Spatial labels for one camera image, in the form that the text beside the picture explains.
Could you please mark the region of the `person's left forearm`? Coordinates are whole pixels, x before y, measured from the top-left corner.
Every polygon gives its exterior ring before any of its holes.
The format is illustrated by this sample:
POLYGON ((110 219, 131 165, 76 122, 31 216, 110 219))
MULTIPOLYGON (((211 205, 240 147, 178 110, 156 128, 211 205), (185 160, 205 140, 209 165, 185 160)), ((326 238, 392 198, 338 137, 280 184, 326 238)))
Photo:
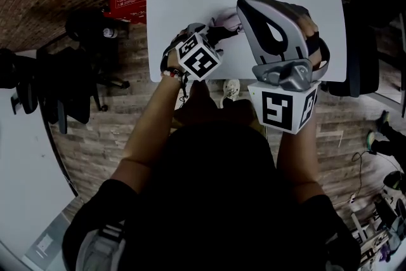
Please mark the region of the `person's left forearm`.
POLYGON ((121 165, 151 166, 159 158, 169 137, 180 89, 177 78, 162 77, 129 137, 121 165))

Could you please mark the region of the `person's right white shoe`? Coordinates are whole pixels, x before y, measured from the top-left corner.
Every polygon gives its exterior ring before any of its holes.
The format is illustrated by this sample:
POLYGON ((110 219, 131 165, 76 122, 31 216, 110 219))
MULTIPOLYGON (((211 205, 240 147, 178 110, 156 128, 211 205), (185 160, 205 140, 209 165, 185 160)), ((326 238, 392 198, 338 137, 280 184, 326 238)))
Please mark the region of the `person's right white shoe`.
POLYGON ((240 93, 240 81, 238 79, 227 79, 223 83, 223 97, 221 102, 225 100, 236 101, 240 93))

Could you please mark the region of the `person's right hand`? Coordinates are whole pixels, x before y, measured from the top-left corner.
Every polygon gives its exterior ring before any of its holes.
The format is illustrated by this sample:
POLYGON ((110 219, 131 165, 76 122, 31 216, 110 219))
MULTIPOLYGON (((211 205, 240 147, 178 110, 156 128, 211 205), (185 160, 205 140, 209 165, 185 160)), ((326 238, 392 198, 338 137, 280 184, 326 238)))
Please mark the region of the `person's right hand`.
POLYGON ((300 28, 305 40, 318 33, 318 26, 308 14, 300 15, 299 18, 296 20, 296 23, 300 28))

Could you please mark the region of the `person's right forearm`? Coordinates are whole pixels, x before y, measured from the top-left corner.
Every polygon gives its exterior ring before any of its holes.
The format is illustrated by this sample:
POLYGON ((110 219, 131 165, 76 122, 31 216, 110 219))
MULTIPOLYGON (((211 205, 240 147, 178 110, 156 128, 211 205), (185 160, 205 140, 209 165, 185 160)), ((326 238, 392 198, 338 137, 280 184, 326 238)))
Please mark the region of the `person's right forearm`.
POLYGON ((291 185, 313 183, 318 178, 317 124, 312 116, 295 135, 283 132, 277 171, 291 185))

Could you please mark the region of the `white curved desk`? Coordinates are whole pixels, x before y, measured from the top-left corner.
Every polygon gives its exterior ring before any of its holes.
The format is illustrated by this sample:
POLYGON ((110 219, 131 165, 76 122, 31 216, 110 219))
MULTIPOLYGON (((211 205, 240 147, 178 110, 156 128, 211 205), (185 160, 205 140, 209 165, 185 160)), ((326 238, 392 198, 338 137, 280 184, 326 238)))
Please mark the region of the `white curved desk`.
MULTIPOLYGON (((36 59, 34 50, 17 55, 36 59)), ((22 107, 13 113, 14 92, 0 89, 0 271, 64 270, 62 238, 69 221, 63 210, 76 192, 57 156, 38 90, 31 114, 22 107), (53 243, 44 254, 37 244, 45 234, 53 243)))

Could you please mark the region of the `grey desk with white frame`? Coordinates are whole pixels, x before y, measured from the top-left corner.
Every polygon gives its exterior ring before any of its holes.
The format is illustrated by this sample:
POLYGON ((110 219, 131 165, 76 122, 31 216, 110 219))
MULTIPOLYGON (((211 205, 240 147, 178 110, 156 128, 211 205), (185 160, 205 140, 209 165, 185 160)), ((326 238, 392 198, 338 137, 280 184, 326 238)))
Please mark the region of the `grey desk with white frame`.
POLYGON ((403 11, 399 14, 400 29, 402 32, 402 55, 401 55, 401 92, 402 92, 402 118, 406 116, 406 12, 403 11))

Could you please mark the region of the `small black office chair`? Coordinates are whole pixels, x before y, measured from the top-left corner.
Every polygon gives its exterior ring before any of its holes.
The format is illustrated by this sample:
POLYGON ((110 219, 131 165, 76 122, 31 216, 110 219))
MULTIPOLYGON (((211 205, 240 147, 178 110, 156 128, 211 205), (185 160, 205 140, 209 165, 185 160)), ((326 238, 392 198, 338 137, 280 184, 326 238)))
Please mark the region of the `small black office chair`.
POLYGON ((18 56, 6 48, 0 49, 0 89, 15 90, 10 97, 15 115, 19 107, 26 114, 31 114, 38 106, 35 72, 35 58, 18 56))

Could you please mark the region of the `black shoe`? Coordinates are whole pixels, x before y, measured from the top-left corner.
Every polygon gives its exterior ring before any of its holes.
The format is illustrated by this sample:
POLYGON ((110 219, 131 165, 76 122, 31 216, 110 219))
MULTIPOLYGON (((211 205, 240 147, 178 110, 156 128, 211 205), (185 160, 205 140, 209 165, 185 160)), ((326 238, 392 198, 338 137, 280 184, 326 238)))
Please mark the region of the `black shoe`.
POLYGON ((385 186, 400 191, 406 195, 406 175, 401 171, 393 171, 384 177, 385 186))

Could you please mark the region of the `white socket plate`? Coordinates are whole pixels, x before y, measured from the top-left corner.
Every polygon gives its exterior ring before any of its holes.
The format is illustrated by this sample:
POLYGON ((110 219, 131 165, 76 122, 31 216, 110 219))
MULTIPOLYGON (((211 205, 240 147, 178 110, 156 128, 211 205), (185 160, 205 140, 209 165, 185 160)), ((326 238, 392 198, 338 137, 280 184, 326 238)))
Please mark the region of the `white socket plate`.
POLYGON ((45 234, 44 237, 37 244, 37 248, 42 251, 44 254, 49 246, 53 243, 53 238, 49 234, 45 234))

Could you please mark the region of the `person's left hand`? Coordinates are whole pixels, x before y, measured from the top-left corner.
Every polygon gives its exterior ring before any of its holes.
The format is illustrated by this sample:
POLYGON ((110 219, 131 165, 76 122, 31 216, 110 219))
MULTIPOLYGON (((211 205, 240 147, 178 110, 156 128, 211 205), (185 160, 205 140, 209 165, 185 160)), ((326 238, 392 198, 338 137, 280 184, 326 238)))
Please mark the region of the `person's left hand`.
POLYGON ((171 49, 167 53, 167 68, 168 69, 177 69, 178 71, 184 73, 185 69, 179 64, 178 55, 175 48, 171 49))

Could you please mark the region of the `cluttered equipment rack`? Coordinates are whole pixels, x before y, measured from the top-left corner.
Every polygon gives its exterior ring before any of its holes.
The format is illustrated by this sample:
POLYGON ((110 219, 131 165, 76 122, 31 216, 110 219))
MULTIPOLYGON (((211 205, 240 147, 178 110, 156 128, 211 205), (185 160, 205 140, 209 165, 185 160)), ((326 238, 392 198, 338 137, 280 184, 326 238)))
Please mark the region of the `cluttered equipment rack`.
POLYGON ((352 236, 360 246, 357 271, 375 271, 377 261, 389 262, 401 244, 406 243, 406 204, 382 194, 375 196, 372 218, 361 223, 351 214, 355 226, 352 236))

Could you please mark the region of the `large black office chair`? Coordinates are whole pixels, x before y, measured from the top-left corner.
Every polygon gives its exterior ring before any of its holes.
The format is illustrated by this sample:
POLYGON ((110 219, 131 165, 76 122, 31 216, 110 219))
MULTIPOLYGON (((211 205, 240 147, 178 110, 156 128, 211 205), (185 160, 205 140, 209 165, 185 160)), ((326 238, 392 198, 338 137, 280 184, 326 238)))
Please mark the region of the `large black office chair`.
POLYGON ((46 120, 57 124, 60 133, 67 133, 67 119, 87 124, 90 101, 99 111, 107 111, 100 103, 98 86, 127 89, 130 86, 113 76, 118 67, 118 38, 103 36, 104 28, 118 30, 117 23, 99 9, 78 10, 71 13, 65 24, 64 37, 78 42, 50 54, 41 48, 37 54, 37 90, 46 120))

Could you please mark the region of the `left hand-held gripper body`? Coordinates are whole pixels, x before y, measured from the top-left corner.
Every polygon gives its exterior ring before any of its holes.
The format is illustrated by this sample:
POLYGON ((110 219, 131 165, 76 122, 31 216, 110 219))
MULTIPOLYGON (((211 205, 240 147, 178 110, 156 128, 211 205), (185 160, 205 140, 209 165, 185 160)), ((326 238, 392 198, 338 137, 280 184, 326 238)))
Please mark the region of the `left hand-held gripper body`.
POLYGON ((160 71, 169 70, 167 59, 171 50, 176 50, 178 64, 189 76, 202 81, 213 73, 223 61, 223 50, 216 50, 208 42, 202 23, 191 23, 183 34, 172 40, 164 50, 160 71))

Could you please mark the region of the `person's black shirt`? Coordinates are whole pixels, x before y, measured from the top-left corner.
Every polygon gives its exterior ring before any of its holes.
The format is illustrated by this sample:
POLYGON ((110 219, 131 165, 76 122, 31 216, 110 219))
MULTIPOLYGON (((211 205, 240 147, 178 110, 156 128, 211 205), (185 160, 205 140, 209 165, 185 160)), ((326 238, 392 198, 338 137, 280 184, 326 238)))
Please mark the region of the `person's black shirt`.
POLYGON ((186 126, 146 188, 107 180, 65 233, 74 271, 86 235, 121 226, 118 271, 357 271, 360 246, 326 195, 298 204, 268 142, 248 126, 186 126))

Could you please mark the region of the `person's olive trousers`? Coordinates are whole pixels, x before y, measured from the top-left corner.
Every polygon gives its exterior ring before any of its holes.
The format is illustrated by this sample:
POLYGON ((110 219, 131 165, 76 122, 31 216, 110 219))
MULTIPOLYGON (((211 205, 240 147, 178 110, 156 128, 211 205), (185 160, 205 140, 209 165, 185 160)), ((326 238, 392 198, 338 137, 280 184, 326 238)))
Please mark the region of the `person's olive trousers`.
POLYGON ((261 135, 266 135, 265 127, 260 125, 250 100, 232 101, 219 108, 211 98, 204 81, 193 82, 188 100, 174 111, 171 128, 179 129, 183 126, 219 121, 249 126, 261 135))

